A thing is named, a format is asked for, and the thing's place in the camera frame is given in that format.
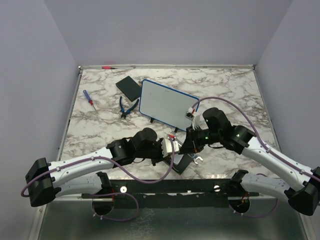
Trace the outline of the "blue framed whiteboard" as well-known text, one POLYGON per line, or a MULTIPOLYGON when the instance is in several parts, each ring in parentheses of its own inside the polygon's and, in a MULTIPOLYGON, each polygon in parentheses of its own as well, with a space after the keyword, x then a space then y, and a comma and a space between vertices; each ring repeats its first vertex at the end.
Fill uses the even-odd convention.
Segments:
POLYGON ((141 86, 139 112, 156 121, 185 131, 191 120, 186 112, 199 100, 198 97, 144 79, 141 86))

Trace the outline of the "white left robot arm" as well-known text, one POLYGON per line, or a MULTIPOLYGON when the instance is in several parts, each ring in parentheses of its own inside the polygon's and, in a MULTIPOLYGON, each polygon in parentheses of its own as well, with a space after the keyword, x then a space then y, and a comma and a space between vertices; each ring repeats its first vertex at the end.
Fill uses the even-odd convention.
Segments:
POLYGON ((29 198, 32 207, 46 205, 63 193, 64 184, 84 175, 122 169, 135 159, 150 159, 155 165, 168 155, 170 144, 170 140, 158 138, 156 132, 147 127, 84 156, 52 162, 39 158, 25 175, 26 185, 20 195, 29 198))

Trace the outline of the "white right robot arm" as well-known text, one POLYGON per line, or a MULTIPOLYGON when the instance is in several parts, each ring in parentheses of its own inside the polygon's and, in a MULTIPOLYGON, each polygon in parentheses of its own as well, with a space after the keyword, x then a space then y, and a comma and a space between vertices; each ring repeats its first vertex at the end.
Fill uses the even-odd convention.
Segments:
POLYGON ((186 137, 179 149, 181 154, 197 154, 205 146, 219 143, 223 148, 256 161, 278 178, 258 176, 247 170, 238 170, 229 189, 240 196, 255 192, 286 201, 297 212, 311 216, 320 202, 320 169, 310 168, 294 161, 262 141, 258 134, 242 125, 232 125, 225 113, 212 107, 199 115, 192 107, 185 114, 191 120, 186 137), (203 117, 207 128, 201 129, 203 117))

